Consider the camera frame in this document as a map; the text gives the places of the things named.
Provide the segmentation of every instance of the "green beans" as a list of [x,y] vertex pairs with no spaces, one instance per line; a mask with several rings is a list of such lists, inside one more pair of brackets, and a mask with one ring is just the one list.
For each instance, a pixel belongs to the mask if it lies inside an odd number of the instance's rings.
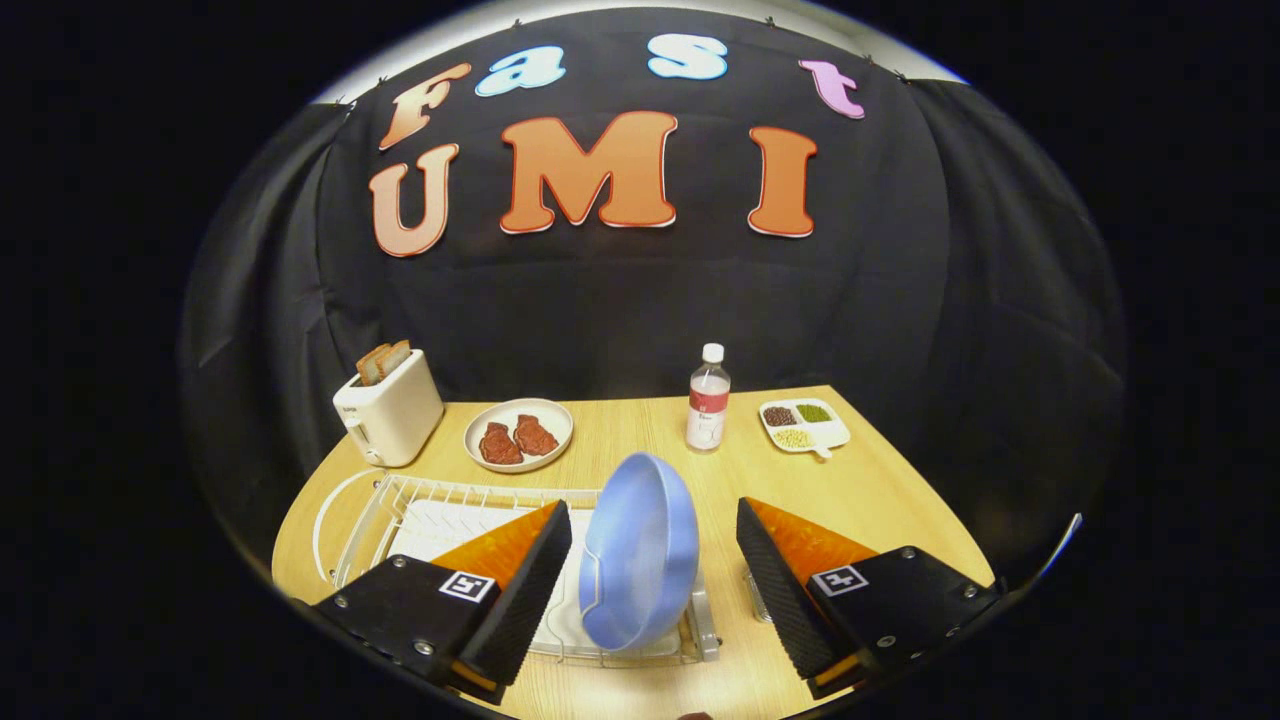
[[805,423],[824,423],[831,419],[831,415],[817,405],[796,405],[796,410]]

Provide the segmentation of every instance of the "orange letter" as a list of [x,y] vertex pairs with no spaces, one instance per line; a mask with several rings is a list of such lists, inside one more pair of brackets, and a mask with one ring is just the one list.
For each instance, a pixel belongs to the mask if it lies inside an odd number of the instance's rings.
[[804,211],[805,174],[818,146],[808,137],[780,128],[751,128],[760,146],[760,204],[746,217],[751,229],[782,237],[813,233],[813,218]]
[[444,234],[449,222],[449,160],[458,155],[454,143],[428,150],[417,159],[422,170],[422,222],[406,228],[399,215],[399,181],[408,173],[404,163],[392,165],[369,181],[374,192],[374,237],[388,255],[407,258],[426,252]]
[[422,114],[422,108],[436,109],[444,99],[449,96],[449,81],[462,79],[471,72],[471,65],[460,63],[434,78],[415,85],[413,87],[396,96],[396,114],[392,115],[392,127],[387,131],[387,137],[378,143],[379,150],[387,150],[392,145],[404,140],[415,132],[426,127],[431,120],[430,115]]
[[666,113],[622,113],[590,152],[582,152],[558,118],[508,127],[502,138],[515,151],[511,211],[499,225],[511,234],[552,227],[556,213],[543,205],[544,181],[568,222],[580,225],[605,179],[611,179],[609,201],[600,208],[600,222],[616,228],[669,225],[676,209],[667,202],[662,173],[667,136],[676,126],[676,118]]

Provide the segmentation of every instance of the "bread slice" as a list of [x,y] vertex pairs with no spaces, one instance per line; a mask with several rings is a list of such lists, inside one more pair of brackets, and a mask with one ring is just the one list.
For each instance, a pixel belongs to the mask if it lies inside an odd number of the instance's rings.
[[366,387],[378,384],[379,380],[383,379],[381,373],[378,369],[378,363],[375,360],[380,354],[390,348],[392,346],[384,342],[378,347],[370,350],[369,355],[365,355],[356,363],[356,372],[360,373],[360,382],[362,382]]
[[374,363],[378,365],[378,372],[381,373],[383,379],[387,379],[392,374],[392,370],[401,366],[401,363],[408,360],[408,341],[402,340],[393,345],[389,351],[374,357]]

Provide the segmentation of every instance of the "meat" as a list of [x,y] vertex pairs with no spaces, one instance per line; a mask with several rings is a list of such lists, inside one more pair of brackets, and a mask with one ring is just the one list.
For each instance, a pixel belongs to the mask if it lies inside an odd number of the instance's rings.
[[516,445],[526,455],[547,455],[559,447],[559,441],[534,415],[520,415],[516,418]]
[[520,448],[507,437],[507,425],[502,423],[489,423],[485,428],[484,437],[480,438],[480,456],[494,465],[518,465],[525,461]]

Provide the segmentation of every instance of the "letter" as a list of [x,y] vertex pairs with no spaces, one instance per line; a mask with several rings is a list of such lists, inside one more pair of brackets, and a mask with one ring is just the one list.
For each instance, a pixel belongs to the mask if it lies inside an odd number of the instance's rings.
[[851,102],[845,88],[858,90],[858,83],[840,74],[836,65],[820,60],[800,60],[800,67],[813,73],[813,83],[818,87],[818,97],[828,108],[855,120],[863,119],[867,113],[863,106]]
[[440,145],[417,159],[422,170],[422,222],[416,228],[401,223],[399,186],[408,173],[404,163],[398,163],[378,173],[369,181],[374,193],[374,237],[388,255],[408,258],[426,252],[449,222],[449,161],[457,158],[456,143]]
[[649,41],[649,51],[658,58],[649,60],[649,69],[658,77],[716,79],[724,74],[728,47],[714,37],[698,35],[659,35]]
[[489,68],[493,73],[476,85],[476,95],[493,97],[517,87],[543,87],[564,77],[559,67],[564,51],[554,45],[532,47],[515,55],[507,55]]
[[390,146],[426,127],[431,120],[430,115],[424,115],[422,109],[436,109],[444,99],[449,96],[449,81],[461,79],[471,72],[471,65],[458,63],[431,79],[415,85],[413,87],[396,96],[396,114],[392,115],[392,127],[387,131],[387,137],[378,143],[378,150],[388,150]]
[[805,213],[805,176],[818,146],[808,137],[781,128],[751,128],[760,146],[760,204],[746,224],[763,234],[808,237],[813,218]]
[[513,150],[511,211],[499,225],[511,234],[540,232],[556,222],[543,205],[543,182],[570,223],[580,225],[609,181],[600,220],[612,227],[659,228],[676,220],[667,202],[663,164],[676,118],[666,113],[622,113],[590,152],[559,118],[535,118],[508,127],[502,140]]

